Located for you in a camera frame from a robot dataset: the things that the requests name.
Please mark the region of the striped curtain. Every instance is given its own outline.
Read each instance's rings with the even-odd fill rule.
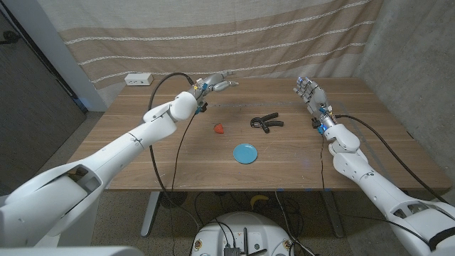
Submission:
[[[38,0],[97,89],[127,73],[350,77],[382,0]]]

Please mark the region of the blue plate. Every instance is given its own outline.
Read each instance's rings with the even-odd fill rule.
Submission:
[[[257,150],[250,144],[240,144],[234,149],[234,158],[241,164],[250,164],[257,158]]]

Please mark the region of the white cable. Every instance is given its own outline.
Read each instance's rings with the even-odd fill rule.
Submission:
[[[292,236],[291,231],[289,229],[289,225],[287,224],[286,214],[284,213],[284,209],[283,209],[282,203],[279,201],[278,193],[276,191],[275,191],[275,197],[277,197],[277,201],[278,201],[279,207],[282,209],[283,216],[284,216],[284,222],[286,223],[286,227],[287,227],[287,231],[289,233],[289,236],[292,238],[292,240],[294,242],[298,243],[302,248],[304,248],[305,251],[307,251],[310,255],[314,256],[314,253],[312,253],[310,251],[310,249],[308,249],[307,247],[303,246],[294,236]]]
[[[283,238],[283,240],[281,242],[279,242],[277,246],[275,246],[275,248],[273,249],[273,251],[270,255],[273,255],[275,253],[275,251],[277,250],[277,248],[279,247],[279,245],[281,245],[284,241],[286,241],[286,239]]]

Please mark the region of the black wire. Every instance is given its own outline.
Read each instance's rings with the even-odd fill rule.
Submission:
[[[324,168],[323,168],[323,164],[322,164],[322,150],[321,150],[321,178],[322,180],[324,179],[324,174],[323,174],[323,171],[324,171]],[[324,186],[324,184],[322,183],[322,189],[325,191],[326,190],[326,187]],[[394,223],[390,220],[383,220],[383,219],[379,219],[379,218],[373,218],[373,217],[365,217],[365,216],[357,216],[357,215],[350,215],[350,214],[345,214],[345,213],[340,213],[338,212],[336,209],[333,209],[331,206],[328,206],[330,208],[330,210],[332,210],[334,213],[340,215],[340,216],[346,216],[346,217],[351,217],[351,218],[360,218],[360,219],[365,219],[365,220],[377,220],[377,221],[382,221],[382,222],[385,222],[385,223],[389,223],[389,224],[392,224],[392,225],[395,225],[399,228],[402,228],[403,230],[406,230],[407,232],[415,235],[417,238],[419,238],[420,240],[422,240],[426,245],[429,246],[429,243],[428,241],[425,240],[425,238],[423,238],[422,236],[420,236],[419,234],[417,234],[416,232],[410,230],[409,228],[406,228],[406,227],[403,227],[402,225],[399,225],[397,223]]]
[[[221,228],[221,230],[223,231],[223,233],[225,234],[226,245],[227,245],[228,247],[230,247],[230,245],[229,245],[229,240],[228,240],[228,237],[227,237],[227,235],[226,235],[225,230],[223,229],[223,227],[221,226],[220,222],[219,222],[216,218],[215,218],[215,220],[216,220],[216,223],[218,223],[218,225],[220,226],[220,228]]]
[[[188,131],[188,128],[190,128],[190,124],[193,121],[193,118],[195,116],[196,116],[196,114],[194,114],[193,117],[191,117],[190,122],[188,123],[188,126],[186,127],[185,132],[183,133],[182,140],[180,140],[180,145],[178,145],[177,156],[176,156],[176,166],[175,166],[175,168],[173,170],[171,192],[173,192],[173,182],[176,180],[178,153],[180,152],[180,148],[182,147],[182,143],[183,143],[183,139],[185,138],[186,131]]]
[[[174,75],[182,75],[184,77],[186,77],[186,79],[188,80],[188,82],[190,83],[190,85],[193,85],[193,81],[191,80],[191,78],[187,75],[187,74],[183,74],[183,73],[171,73],[169,75],[167,75],[166,77],[164,77],[163,79],[161,79],[161,81],[158,83],[158,85],[155,87],[155,89],[153,90],[153,92],[151,93],[151,96],[150,96],[150,101],[149,101],[149,108],[148,110],[151,109],[151,106],[152,106],[152,102],[154,100],[154,97],[155,97],[155,94],[156,94],[156,91],[158,90],[158,88],[163,84],[164,81],[166,81],[168,78],[174,76]],[[152,165],[154,167],[154,170],[155,170],[155,175],[156,175],[156,179],[158,180],[159,182],[159,185],[161,187],[161,189],[163,190],[163,193],[164,195],[167,197],[167,199],[169,200],[169,202],[180,208],[181,210],[183,210],[185,213],[187,213],[190,217],[192,217],[192,219],[195,221],[196,225],[198,226],[198,230],[199,230],[199,223],[197,222],[196,218],[194,218],[193,214],[191,214],[188,210],[186,210],[185,208],[177,205],[176,203],[174,203],[171,199],[171,197],[169,196],[166,188],[164,187],[163,185],[163,181],[161,180],[161,177],[159,176],[159,172],[158,172],[158,168],[156,167],[156,161],[155,161],[155,155],[154,155],[154,150],[153,150],[153,146],[150,145],[149,146],[149,149],[150,149],[150,156],[151,156],[151,162],[152,162]]]
[[[221,196],[218,196],[218,197],[220,198],[220,205],[221,205],[221,208],[223,210],[223,213],[227,213],[225,207],[223,206],[223,200],[222,200]]]
[[[172,232],[172,255],[176,256],[174,249],[176,247],[176,236],[173,233],[173,219],[172,219],[172,210],[169,209],[169,215],[171,216],[171,232]]]
[[[347,114],[336,114],[335,117],[336,118],[347,117],[347,118],[353,119],[353,120],[355,120],[357,122],[360,122],[361,124],[365,125],[365,127],[367,127],[370,131],[372,131],[379,138],[379,140],[389,150],[389,152],[393,155],[393,157],[395,157],[395,159],[403,166],[403,168],[405,168],[405,170],[409,174],[411,174],[411,176],[413,178],[415,178],[415,180],[417,182],[419,182],[420,185],[422,185],[425,189],[427,189],[428,192],[430,192],[433,196],[438,198],[441,202],[449,204],[444,198],[442,198],[440,195],[438,195],[436,192],[434,192],[434,190],[432,188],[430,188],[425,182],[423,182],[423,180],[421,180],[413,171],[411,171],[411,169],[409,167],[407,167],[407,165],[398,157],[398,155],[396,155],[396,153],[389,146],[389,144],[370,125],[368,125],[367,123],[365,123],[364,121],[362,121],[362,120],[360,120],[360,119],[358,119],[356,117],[353,117],[353,116],[350,116],[350,115],[347,115]]]
[[[235,199],[234,195],[231,192],[227,192],[227,193],[234,200],[234,202],[240,207],[240,209],[242,209],[242,205],[239,203],[239,201],[237,201],[237,199]]]
[[[251,198],[248,197],[247,192],[243,191],[243,194],[245,195],[245,198],[247,199],[247,202],[250,202]]]
[[[292,226],[291,226],[291,223],[289,222],[289,217],[287,216],[286,211],[285,211],[283,205],[282,205],[281,202],[279,201],[279,199],[278,199],[278,193],[277,193],[276,191],[275,191],[275,197],[276,197],[276,199],[277,199],[277,201],[278,201],[279,208],[280,208],[280,210],[281,210],[282,213],[283,213],[284,222],[286,223],[287,234],[288,234],[288,236],[290,237],[290,239],[291,239],[291,241],[292,241],[293,243],[297,241],[297,242],[300,243],[300,244],[299,244],[300,247],[302,247],[301,242],[299,241],[299,238],[296,238],[294,235],[292,235],[292,232],[290,231],[290,229],[292,229]],[[313,253],[313,250],[310,249],[309,247],[306,247],[306,249],[309,250],[311,253]]]
[[[290,232],[291,232],[292,236],[294,236],[296,238],[297,236],[299,236],[299,227],[297,227],[297,233],[296,233],[294,227],[292,226],[291,218],[289,217],[289,214],[286,211],[286,206],[283,206],[283,211],[284,211],[284,214],[286,214],[286,218],[289,223],[289,228],[291,229]]]
[[[235,245],[235,237],[234,237],[234,233],[233,233],[233,232],[232,232],[232,230],[229,228],[229,226],[228,226],[228,225],[226,225],[226,224],[224,224],[224,223],[222,223],[222,222],[220,222],[220,221],[218,221],[216,218],[215,218],[215,220],[216,220],[216,222],[215,222],[215,221],[210,221],[209,223],[218,223],[218,224],[221,224],[221,225],[224,225],[224,226],[226,226],[226,228],[228,228],[228,229],[229,229],[229,231],[230,231],[230,234],[231,234],[231,236],[232,236],[232,243],[233,243],[233,245],[234,245],[234,248],[237,248],[237,246]]]
[[[173,77],[175,75],[182,75],[187,79],[187,81],[190,83],[190,85],[194,84],[193,80],[185,73],[176,72],[176,73],[171,73],[171,74],[165,76],[163,79],[161,79],[161,81],[159,81],[158,85],[156,85],[153,92],[151,93],[148,110],[151,110],[151,103],[154,101],[155,94],[156,94],[156,91],[158,90],[158,88],[163,84],[164,81],[168,80],[170,77]]]
[[[293,201],[295,204],[297,204],[297,207],[294,206],[292,203],[290,203],[290,202],[288,202],[288,201]],[[291,206],[291,207],[294,209],[294,212],[289,212],[289,211],[287,210],[287,208],[288,208],[289,206]],[[304,223],[304,217],[303,217],[303,215],[302,215],[301,212],[300,212],[299,203],[297,203],[297,202],[296,202],[294,199],[292,199],[292,198],[285,198],[285,199],[284,199],[284,211],[285,211],[286,214],[287,214],[287,217],[288,217],[288,219],[289,219],[289,224],[290,224],[291,227],[292,227],[293,225],[292,225],[292,219],[289,217],[289,214],[291,214],[291,215],[297,215],[297,229],[296,229],[297,232],[295,232],[294,228],[291,228],[291,229],[293,230],[292,232],[295,234],[294,237],[296,237],[296,238],[299,237],[299,236],[302,235],[303,232],[304,232],[304,224],[305,224],[305,223]]]
[[[198,200],[199,195],[202,194],[203,192],[204,191],[199,192],[198,195],[196,196],[196,198],[194,198],[194,211],[196,212],[196,216],[198,216],[198,219],[202,223],[202,225],[204,225],[204,222],[202,221],[202,218],[200,217],[200,215],[198,213],[198,207],[196,205],[196,201]]]

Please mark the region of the table top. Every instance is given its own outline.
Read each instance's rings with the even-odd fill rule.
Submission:
[[[175,191],[308,191],[322,189],[321,135],[311,127],[306,105],[292,91],[295,79],[234,79],[237,87],[212,92],[205,99],[207,111],[197,114],[183,140]],[[450,180],[425,150],[406,132],[367,85],[357,78],[315,78],[327,93],[335,114],[351,114],[376,129],[397,155],[430,187],[448,189]],[[95,153],[104,145],[135,128],[146,112],[151,86],[126,86],[70,161]],[[172,78],[159,89],[154,104],[171,101],[188,89],[184,79]],[[270,133],[251,128],[253,117],[278,112],[283,127],[270,127]],[[177,123],[177,131],[154,144],[154,153],[165,187],[172,184],[177,148],[189,120]],[[361,141],[360,148],[370,165],[396,186],[422,189],[393,158],[380,140],[361,124],[338,119]],[[221,123],[224,134],[213,127]],[[251,164],[240,164],[232,152],[238,144],[256,147],[258,156]],[[327,142],[323,149],[325,187],[357,190],[355,183],[333,167]],[[149,151],[142,152],[109,185],[113,190],[160,191]]]

